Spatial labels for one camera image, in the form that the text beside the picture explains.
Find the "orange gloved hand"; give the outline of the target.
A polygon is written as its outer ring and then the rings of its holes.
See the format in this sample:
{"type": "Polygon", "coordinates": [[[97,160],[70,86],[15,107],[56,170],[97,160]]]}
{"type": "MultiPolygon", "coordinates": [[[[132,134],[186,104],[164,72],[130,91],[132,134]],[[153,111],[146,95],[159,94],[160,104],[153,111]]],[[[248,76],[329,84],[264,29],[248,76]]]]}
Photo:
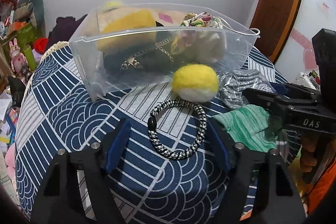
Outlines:
{"type": "MultiPolygon", "coordinates": [[[[302,133],[301,135],[302,147],[299,163],[303,172],[310,172],[313,167],[317,165],[317,159],[314,156],[314,151],[316,149],[318,139],[319,136],[314,133],[302,133]]],[[[333,136],[327,147],[331,149],[331,154],[324,173],[314,185],[308,185],[306,187],[306,204],[308,214],[315,211],[335,179],[335,136],[333,136]]]]}

